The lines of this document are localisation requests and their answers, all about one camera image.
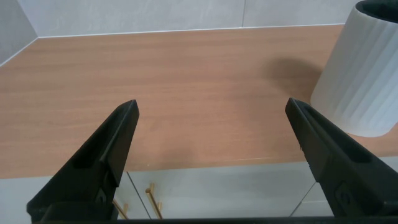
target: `tile grout line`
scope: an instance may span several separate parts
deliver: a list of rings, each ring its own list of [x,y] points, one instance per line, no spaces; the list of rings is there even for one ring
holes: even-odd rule
[[[244,0],[244,5],[243,5],[243,16],[242,16],[242,25],[241,25],[241,27],[243,27],[243,24],[244,24],[244,13],[246,12],[246,2],[247,2],[247,0]]]
[[[17,54],[21,53],[23,50],[25,50],[25,48],[27,48],[30,44],[33,44],[33,42],[35,42],[39,37],[36,37],[34,40],[32,40],[30,43],[28,43],[25,47],[21,48],[20,50],[18,50],[15,54],[11,55],[7,60],[3,61],[3,63],[0,63],[0,67],[2,67],[3,65],[5,65],[8,61],[10,61],[11,59],[13,59],[15,56],[17,56]]]
[[[144,206],[145,212],[147,212],[148,217],[149,217],[150,219],[152,219],[152,218],[150,217],[150,215],[149,215],[149,212],[148,212],[148,210],[147,210],[147,207],[145,207],[145,204],[144,204],[144,202],[142,201],[142,198],[141,198],[141,196],[140,196],[139,193],[138,193],[138,190],[137,190],[136,186],[134,185],[134,182],[132,181],[132,179],[131,179],[131,177],[130,177],[129,172],[126,171],[126,174],[127,174],[127,176],[129,177],[129,179],[130,179],[130,181],[131,181],[131,184],[132,184],[132,186],[134,187],[134,190],[136,190],[137,195],[138,195],[138,197],[139,197],[139,200],[141,201],[142,206]]]
[[[315,186],[317,182],[315,181],[315,183],[313,183],[313,185],[310,187],[310,190],[308,190],[308,192],[304,195],[303,199],[301,199],[300,203],[298,203],[298,205],[294,208],[293,212],[289,215],[289,217],[291,217],[296,210],[299,208],[299,206],[302,204],[303,200],[305,199],[305,197],[308,195],[308,193],[310,193],[311,189],[313,188],[313,186]]]

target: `white ribbed vase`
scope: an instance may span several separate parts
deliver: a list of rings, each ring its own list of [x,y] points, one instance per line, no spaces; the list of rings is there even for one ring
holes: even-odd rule
[[[398,24],[363,13],[361,3],[346,21],[311,105],[347,133],[374,137],[398,121]]]

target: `grey wall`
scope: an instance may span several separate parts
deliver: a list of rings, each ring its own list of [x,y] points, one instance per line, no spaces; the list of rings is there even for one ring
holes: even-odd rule
[[[0,1],[0,65],[37,38],[17,0]]]
[[[18,0],[39,37],[344,23],[359,0]]]

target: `cabinet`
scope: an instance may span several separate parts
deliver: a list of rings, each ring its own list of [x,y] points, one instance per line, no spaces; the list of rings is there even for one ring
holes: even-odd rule
[[[30,223],[26,204],[50,179],[51,177],[0,179],[0,223]],[[122,175],[114,199],[122,207],[128,204],[126,213],[129,219],[149,218],[127,172]]]
[[[381,157],[383,162],[398,171],[398,157]],[[293,217],[311,217],[311,216],[333,216],[333,212],[326,200],[325,194],[319,183],[316,183],[305,198],[301,201],[300,205],[294,211]]]
[[[151,218],[157,216],[146,195],[150,183],[163,218],[288,217],[315,183],[306,162],[129,175]]]

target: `wooden countertop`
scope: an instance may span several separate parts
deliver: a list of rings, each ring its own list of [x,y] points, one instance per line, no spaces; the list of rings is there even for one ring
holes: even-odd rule
[[[0,68],[0,178],[53,175],[117,105],[141,117],[126,170],[304,161],[284,113],[341,26],[38,39]],[[358,138],[396,156],[398,128]]]

